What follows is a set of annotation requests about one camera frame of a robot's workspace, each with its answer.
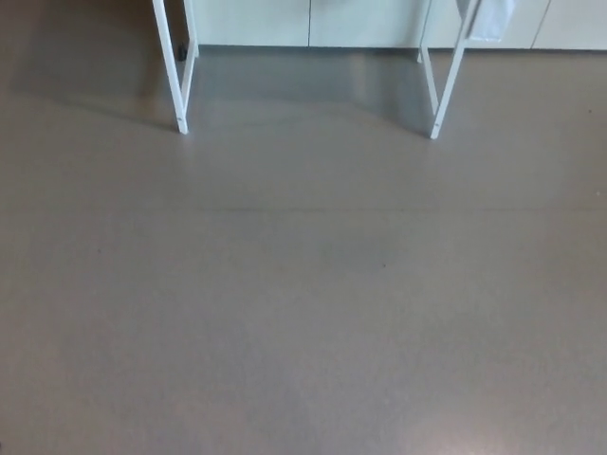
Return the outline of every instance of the white tag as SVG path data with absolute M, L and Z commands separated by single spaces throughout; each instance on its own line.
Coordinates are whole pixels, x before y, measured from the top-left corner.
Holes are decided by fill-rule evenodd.
M 474 41 L 502 41 L 518 0 L 480 0 L 468 38 Z M 470 0 L 457 0 L 462 17 Z

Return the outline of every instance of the white cabinet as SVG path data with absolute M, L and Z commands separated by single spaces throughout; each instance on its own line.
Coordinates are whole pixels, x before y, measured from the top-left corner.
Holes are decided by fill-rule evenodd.
M 203 45 L 307 46 L 309 0 L 194 0 Z
M 203 45 L 417 47 L 429 0 L 194 0 Z M 433 0 L 428 44 L 452 47 L 456 0 Z M 607 50 L 607 0 L 519 0 L 501 43 Z
M 538 49 L 607 49 L 607 0 L 552 0 Z
M 311 7 L 311 46 L 416 47 L 428 0 L 312 0 Z
M 548 8 L 548 3 L 549 0 L 519 0 L 506 36 L 500 43 L 472 42 L 470 47 L 530 49 L 542 23 L 546 8 Z M 455 0 L 434 0 L 431 18 L 429 46 L 453 47 L 460 27 Z

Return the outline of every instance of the cabinet door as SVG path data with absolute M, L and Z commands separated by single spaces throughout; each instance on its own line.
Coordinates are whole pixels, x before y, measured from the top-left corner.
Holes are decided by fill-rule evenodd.
M 607 50 L 607 1 L 552 0 L 534 48 Z
M 310 45 L 416 47 L 427 7 L 428 0 L 312 0 Z
M 194 0 L 202 45 L 307 46 L 309 0 Z
M 530 49 L 533 46 L 542 18 L 550 0 L 519 0 L 508 26 L 506 36 L 499 43 L 471 42 L 470 47 Z M 432 22 L 429 28 L 430 47 L 453 47 L 460 28 L 455 0 L 434 0 Z

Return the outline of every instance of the gray floor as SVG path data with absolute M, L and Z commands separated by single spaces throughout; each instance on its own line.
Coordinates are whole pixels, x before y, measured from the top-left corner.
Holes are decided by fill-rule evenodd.
M 205 49 L 0 3 L 3 455 L 607 453 L 607 58 Z

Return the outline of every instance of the white metal leg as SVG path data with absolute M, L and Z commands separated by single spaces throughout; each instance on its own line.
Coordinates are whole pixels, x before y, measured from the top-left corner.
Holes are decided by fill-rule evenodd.
M 158 35 L 160 38 L 160 45 L 162 47 L 162 57 L 167 70 L 169 86 L 171 87 L 171 96 L 173 97 L 177 126 L 179 128 L 179 133 L 182 135 L 187 135 L 188 104 L 190 102 L 190 90 L 192 88 L 194 61 L 198 57 L 198 40 L 193 19 L 192 0 L 184 0 L 184 7 L 186 10 L 186 20 L 188 24 L 190 43 L 188 45 L 188 57 L 186 59 L 185 69 L 183 72 L 183 82 L 180 82 L 173 52 L 171 31 L 169 30 L 167 13 L 166 9 L 164 8 L 164 0 L 154 0 L 154 14 L 156 16 Z
M 459 68 L 464 57 L 464 51 L 466 50 L 466 46 L 468 44 L 469 31 L 472 26 L 472 20 L 476 13 L 479 1 L 480 0 L 470 0 L 468 9 L 466 10 L 464 17 L 462 17 L 462 24 L 459 29 L 459 33 L 457 34 L 455 48 L 453 49 L 451 68 L 449 70 L 449 75 L 447 76 L 445 89 L 443 90 L 443 94 L 440 99 L 438 98 L 436 84 L 434 82 L 434 73 L 432 71 L 430 53 L 425 43 L 427 29 L 430 22 L 430 16 L 432 14 L 432 0 L 430 1 L 430 4 L 428 6 L 428 12 L 426 14 L 426 21 L 424 23 L 422 39 L 419 47 L 418 61 L 421 61 L 424 66 L 426 84 L 428 85 L 428 90 L 430 93 L 430 103 L 432 106 L 433 114 L 433 123 L 432 128 L 430 130 L 431 139 L 436 139 L 438 137 L 440 129 L 443 125 L 443 120 L 445 119 L 445 114 L 447 113 L 447 108 L 449 107 L 449 102 L 453 93 L 453 87 L 455 86 L 455 81 L 457 80 Z

